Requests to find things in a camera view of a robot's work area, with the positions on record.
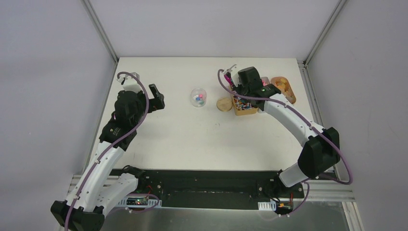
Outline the magenta plastic scoop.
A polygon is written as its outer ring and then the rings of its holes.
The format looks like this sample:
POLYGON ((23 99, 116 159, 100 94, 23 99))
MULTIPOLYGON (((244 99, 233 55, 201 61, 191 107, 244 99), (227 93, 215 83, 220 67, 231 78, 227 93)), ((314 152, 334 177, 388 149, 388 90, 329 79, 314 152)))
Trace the magenta plastic scoop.
POLYGON ((224 79, 228 82, 228 84, 229 84, 230 86, 234 85, 234 83, 233 83, 233 81, 232 81, 232 78, 231 78, 231 75, 230 75, 229 72, 226 72, 226 73, 224 74, 224 79))

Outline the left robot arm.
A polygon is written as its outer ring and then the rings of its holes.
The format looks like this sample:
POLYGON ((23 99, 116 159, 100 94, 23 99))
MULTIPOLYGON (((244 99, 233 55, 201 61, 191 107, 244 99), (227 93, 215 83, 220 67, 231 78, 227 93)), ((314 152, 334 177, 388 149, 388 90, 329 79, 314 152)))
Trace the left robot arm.
POLYGON ((144 173, 123 173, 106 189, 105 181, 137 135, 146 115, 165 107, 164 95, 150 84, 150 99, 144 87, 124 87, 117 95, 114 111, 103 127, 97 149, 78 184, 63 201, 54 201, 51 213, 66 231, 99 231, 111 210, 129 193, 142 194, 144 173))

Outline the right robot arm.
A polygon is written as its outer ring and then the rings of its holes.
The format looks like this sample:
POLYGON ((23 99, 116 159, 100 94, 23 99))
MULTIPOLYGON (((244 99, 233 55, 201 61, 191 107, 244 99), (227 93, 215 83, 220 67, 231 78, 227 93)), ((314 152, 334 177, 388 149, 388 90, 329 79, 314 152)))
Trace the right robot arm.
POLYGON ((291 193, 295 184, 318 177, 340 161, 339 133, 307 119, 274 84, 265 85, 255 67, 223 73, 232 89, 252 106, 277 119, 302 146, 297 162, 278 174, 273 191, 279 197, 291 193))

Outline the white box of colourful candies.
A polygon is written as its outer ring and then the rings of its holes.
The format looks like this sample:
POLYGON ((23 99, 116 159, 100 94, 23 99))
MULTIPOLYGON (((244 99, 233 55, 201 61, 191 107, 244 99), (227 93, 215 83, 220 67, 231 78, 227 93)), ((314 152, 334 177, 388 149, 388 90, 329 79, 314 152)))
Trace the white box of colourful candies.
POLYGON ((269 85, 271 83, 268 77, 261 77, 260 79, 262 81, 263 86, 269 85))

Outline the gold tin of lollipops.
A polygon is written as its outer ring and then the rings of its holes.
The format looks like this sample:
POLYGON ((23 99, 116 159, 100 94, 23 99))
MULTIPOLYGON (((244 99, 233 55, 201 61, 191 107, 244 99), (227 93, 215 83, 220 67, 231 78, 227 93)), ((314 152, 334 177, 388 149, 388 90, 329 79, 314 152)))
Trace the gold tin of lollipops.
POLYGON ((242 98, 230 94, 232 101, 232 108, 236 116, 246 116, 257 113, 258 109, 253 107, 250 103, 246 103, 242 98))

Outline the gold jar lid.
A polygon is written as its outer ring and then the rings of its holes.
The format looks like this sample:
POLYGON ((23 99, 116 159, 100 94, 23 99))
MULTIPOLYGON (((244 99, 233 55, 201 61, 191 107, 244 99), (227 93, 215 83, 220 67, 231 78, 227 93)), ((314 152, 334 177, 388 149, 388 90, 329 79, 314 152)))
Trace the gold jar lid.
POLYGON ((233 108, 231 98, 220 98, 216 103, 217 109, 222 112, 228 112, 233 108))

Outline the orange tray of gummies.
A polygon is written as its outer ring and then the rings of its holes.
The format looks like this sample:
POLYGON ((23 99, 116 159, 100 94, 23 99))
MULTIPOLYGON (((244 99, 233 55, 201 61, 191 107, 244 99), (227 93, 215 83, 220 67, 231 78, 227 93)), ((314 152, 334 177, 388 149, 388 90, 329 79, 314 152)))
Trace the orange tray of gummies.
POLYGON ((294 104, 296 102, 296 96, 287 78, 272 77, 271 83, 282 92, 282 94, 291 104, 294 104))

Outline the clear plastic jar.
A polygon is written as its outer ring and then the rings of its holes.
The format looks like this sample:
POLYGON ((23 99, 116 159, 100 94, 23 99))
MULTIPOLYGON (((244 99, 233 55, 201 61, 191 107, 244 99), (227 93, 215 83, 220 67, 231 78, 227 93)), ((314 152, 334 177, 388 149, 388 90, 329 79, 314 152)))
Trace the clear plastic jar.
POLYGON ((194 107, 203 107, 206 104, 206 91, 202 88, 195 88, 190 95, 191 104, 194 107))

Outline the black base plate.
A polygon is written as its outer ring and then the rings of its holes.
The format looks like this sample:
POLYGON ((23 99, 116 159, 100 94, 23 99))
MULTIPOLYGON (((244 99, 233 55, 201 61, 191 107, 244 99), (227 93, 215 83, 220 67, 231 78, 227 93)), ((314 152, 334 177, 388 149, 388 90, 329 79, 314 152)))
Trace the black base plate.
POLYGON ((160 207, 258 210, 261 203, 303 200, 306 185, 278 189, 278 171, 157 170, 125 166, 112 176, 129 173, 139 178, 134 193, 148 193, 160 207))

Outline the left aluminium frame post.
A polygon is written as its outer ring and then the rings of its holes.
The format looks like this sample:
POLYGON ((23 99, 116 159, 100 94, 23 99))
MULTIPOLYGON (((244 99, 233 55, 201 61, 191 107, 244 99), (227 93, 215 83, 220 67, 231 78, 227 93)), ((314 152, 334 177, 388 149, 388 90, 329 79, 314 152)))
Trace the left aluminium frame post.
POLYGON ((90 18, 90 21, 92 22, 93 26, 95 27, 97 34, 99 35, 101 41, 103 42, 105 48, 107 49, 110 57, 112 58, 112 60, 113 60, 113 62, 115 64, 118 64, 119 57, 118 57, 118 55, 117 55, 117 53, 116 53, 110 39, 108 38, 108 35, 107 35, 105 29, 103 28, 103 25, 102 25, 97 13, 96 13, 91 1, 90 0, 82 0, 81 2, 83 4, 84 9, 86 10, 89 18, 90 18))

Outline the aluminium frame post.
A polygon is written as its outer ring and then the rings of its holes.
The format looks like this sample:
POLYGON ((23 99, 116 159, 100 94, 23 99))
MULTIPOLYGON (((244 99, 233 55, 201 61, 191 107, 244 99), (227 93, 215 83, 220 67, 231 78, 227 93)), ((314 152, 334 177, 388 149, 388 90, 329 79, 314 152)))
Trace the aluminium frame post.
POLYGON ((84 9, 86 10, 89 18, 90 18, 90 21, 92 22, 93 26, 95 27, 97 34, 99 35, 101 41, 103 42, 105 48, 107 49, 110 57, 112 58, 112 60, 113 60, 113 62, 115 64, 118 64, 119 57, 118 57, 118 55, 117 55, 117 53, 116 53, 110 39, 108 38, 108 35, 107 35, 105 29, 103 28, 103 25, 102 25, 97 13, 96 13, 91 1, 90 0, 82 0, 81 2, 83 4, 84 9))
POLYGON ((328 20, 326 21, 323 29, 319 33, 316 41, 314 42, 312 48, 310 49, 308 55, 303 60, 303 65, 307 68, 312 61, 313 57, 316 55, 317 51, 319 50, 320 46, 323 44, 325 38, 329 34, 332 26, 335 24, 337 18, 339 17, 340 13, 342 12, 345 5, 348 3, 348 0, 338 0, 333 11, 331 12, 328 20))

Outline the left aluminium rail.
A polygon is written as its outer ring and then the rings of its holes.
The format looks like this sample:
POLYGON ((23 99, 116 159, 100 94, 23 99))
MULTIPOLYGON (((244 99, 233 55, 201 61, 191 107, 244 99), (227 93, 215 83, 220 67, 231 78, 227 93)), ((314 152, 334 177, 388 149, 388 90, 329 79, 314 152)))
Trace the left aluminium rail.
POLYGON ((76 185, 79 183, 80 179, 81 179, 82 175, 73 175, 69 188, 68 188, 68 192, 67 194, 69 194, 72 190, 75 189, 76 185))

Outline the aluminium rail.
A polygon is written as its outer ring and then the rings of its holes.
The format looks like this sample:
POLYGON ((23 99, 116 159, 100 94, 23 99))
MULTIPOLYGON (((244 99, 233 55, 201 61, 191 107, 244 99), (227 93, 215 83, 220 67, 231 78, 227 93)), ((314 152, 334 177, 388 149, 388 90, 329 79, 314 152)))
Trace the aluminium rail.
POLYGON ((355 202, 351 186, 330 180, 310 180, 303 183, 305 192, 309 190, 308 201, 312 202, 355 202))
POLYGON ((69 194, 72 190, 75 189, 76 185, 79 183, 80 179, 81 179, 82 175, 73 175, 69 188, 68 188, 68 192, 67 194, 69 194))

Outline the right aluminium rail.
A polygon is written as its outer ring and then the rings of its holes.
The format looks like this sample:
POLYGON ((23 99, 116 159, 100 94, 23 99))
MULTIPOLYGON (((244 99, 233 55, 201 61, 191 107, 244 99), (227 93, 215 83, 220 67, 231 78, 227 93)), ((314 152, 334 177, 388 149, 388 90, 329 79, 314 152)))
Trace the right aluminium rail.
POLYGON ((351 186, 330 180, 310 180, 303 183, 305 192, 309 190, 308 201, 312 202, 355 202, 351 186))

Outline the right aluminium frame post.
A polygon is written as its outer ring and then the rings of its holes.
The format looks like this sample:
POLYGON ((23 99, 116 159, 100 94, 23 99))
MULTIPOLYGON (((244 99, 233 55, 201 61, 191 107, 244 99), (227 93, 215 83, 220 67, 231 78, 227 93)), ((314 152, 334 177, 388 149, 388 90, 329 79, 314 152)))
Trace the right aluminium frame post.
POLYGON ((319 33, 316 41, 314 42, 312 48, 310 49, 308 55, 303 60, 303 65, 307 68, 312 61, 313 57, 316 55, 317 51, 319 50, 320 46, 323 44, 325 38, 329 34, 332 26, 335 24, 337 18, 339 17, 340 13, 342 12, 345 5, 348 3, 348 0, 338 0, 333 11, 331 12, 328 20, 326 21, 323 29, 319 33))

